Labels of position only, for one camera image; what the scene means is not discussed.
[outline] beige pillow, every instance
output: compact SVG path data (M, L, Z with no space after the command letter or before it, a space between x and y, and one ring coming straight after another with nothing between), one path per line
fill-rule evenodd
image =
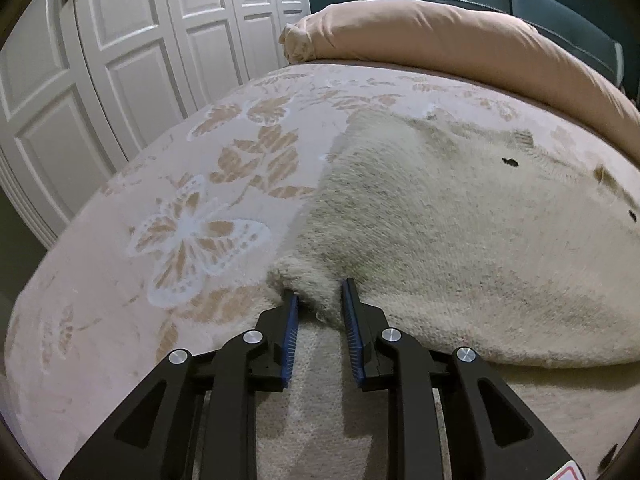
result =
M640 166L640 112L603 76L519 18L419 0L331 5L287 25L290 62L345 59L437 70L547 104Z

